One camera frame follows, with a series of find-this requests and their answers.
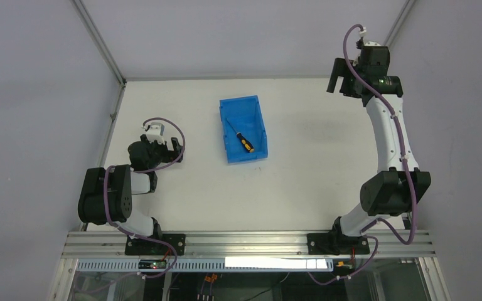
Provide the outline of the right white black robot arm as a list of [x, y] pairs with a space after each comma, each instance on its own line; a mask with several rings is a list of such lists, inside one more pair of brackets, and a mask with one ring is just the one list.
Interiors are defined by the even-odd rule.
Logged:
[[390, 52], [368, 43], [359, 47], [357, 59], [336, 58], [327, 91], [333, 93], [342, 78], [340, 93], [359, 98], [371, 120], [377, 146], [377, 173], [360, 188], [360, 201], [348, 214], [336, 218], [328, 233], [327, 252], [369, 253], [366, 230], [388, 218], [409, 213], [413, 218], [407, 239], [411, 244], [417, 222], [417, 205], [431, 185], [431, 175], [414, 158], [405, 129], [403, 88], [399, 77], [389, 76]]

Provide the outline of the yellow black handled screwdriver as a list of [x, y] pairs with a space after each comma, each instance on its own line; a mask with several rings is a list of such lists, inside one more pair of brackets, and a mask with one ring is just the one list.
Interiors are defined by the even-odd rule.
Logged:
[[226, 121], [231, 126], [231, 128], [234, 130], [237, 139], [243, 145], [245, 150], [249, 153], [253, 153], [255, 151], [255, 149], [254, 149], [254, 146], [252, 145], [252, 143], [247, 138], [245, 138], [240, 131], [237, 130], [237, 128], [233, 125], [233, 123], [229, 119], [226, 119]]

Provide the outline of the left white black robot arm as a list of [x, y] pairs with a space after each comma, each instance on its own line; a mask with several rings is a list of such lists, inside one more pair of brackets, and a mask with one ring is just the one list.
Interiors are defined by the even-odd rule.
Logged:
[[175, 137], [171, 144], [172, 149], [161, 139], [142, 134], [127, 148], [129, 164], [88, 169], [78, 200], [80, 220], [108, 224], [131, 238], [162, 240], [159, 222], [134, 209], [132, 197], [156, 191], [160, 164], [182, 161], [183, 146]]

